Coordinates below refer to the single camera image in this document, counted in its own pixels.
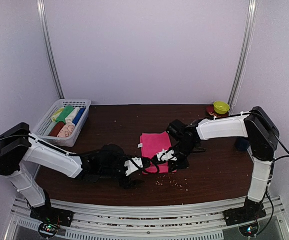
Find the pink towel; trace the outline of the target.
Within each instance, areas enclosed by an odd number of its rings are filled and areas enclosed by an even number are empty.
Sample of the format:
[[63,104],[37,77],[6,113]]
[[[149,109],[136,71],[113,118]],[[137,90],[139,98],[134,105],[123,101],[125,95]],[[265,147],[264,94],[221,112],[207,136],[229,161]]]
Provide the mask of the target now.
[[[171,148],[171,140],[168,133],[143,133],[140,136],[140,144],[142,157],[152,159],[157,153],[163,149]],[[150,167],[145,169],[148,173],[154,174],[157,168],[151,163]],[[169,172],[159,172],[159,174],[168,174]]]

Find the orange bunny pattern towel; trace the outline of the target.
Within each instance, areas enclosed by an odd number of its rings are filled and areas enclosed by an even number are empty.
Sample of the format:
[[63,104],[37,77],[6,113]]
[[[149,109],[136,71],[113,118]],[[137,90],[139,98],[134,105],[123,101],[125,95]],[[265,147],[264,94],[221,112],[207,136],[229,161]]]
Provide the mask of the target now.
[[58,138],[68,138],[72,135],[75,128],[76,128],[76,125],[73,124],[72,122],[69,122],[60,130],[57,137]]

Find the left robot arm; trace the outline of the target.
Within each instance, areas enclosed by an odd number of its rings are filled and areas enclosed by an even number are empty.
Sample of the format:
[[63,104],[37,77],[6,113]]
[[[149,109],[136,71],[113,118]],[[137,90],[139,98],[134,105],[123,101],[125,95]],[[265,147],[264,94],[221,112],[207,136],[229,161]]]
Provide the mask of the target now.
[[127,155],[114,144],[85,153],[69,152],[33,134],[27,123],[19,123],[0,135],[0,176],[9,179],[25,197],[32,212],[45,222],[52,222],[57,212],[47,191],[35,182],[27,170],[26,162],[87,183],[115,179],[124,189],[136,184],[131,178],[133,173],[144,171],[151,165],[149,158]]

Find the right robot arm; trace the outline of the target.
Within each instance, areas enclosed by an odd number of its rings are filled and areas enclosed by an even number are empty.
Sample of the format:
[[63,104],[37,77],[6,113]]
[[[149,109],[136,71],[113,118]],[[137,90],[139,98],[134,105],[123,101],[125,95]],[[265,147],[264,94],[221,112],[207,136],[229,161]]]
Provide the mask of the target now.
[[189,167],[188,157],[202,141],[220,138],[245,138],[249,142],[254,162],[251,185],[241,209],[241,217],[251,221],[260,213],[263,200],[273,178],[279,131],[259,106],[249,112],[214,119],[197,119],[184,124],[176,119],[167,128],[176,145],[162,150],[151,159],[158,166],[171,162],[171,171]]

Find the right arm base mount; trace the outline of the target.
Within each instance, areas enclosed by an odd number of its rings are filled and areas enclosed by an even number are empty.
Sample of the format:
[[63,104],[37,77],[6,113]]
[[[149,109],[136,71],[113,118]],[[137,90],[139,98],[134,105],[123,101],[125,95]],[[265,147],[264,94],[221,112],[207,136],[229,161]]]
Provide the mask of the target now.
[[256,212],[251,208],[239,207],[225,210],[223,212],[223,216],[226,226],[229,227],[254,222],[258,219],[266,217],[267,213],[265,209],[260,209],[258,212]]

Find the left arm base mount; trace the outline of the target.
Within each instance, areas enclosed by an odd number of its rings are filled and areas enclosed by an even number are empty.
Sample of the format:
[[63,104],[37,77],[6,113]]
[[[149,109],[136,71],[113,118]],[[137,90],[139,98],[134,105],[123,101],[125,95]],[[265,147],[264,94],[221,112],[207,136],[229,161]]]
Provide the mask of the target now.
[[46,224],[70,227],[74,218],[74,212],[53,207],[42,209],[34,208],[30,213],[30,217]]

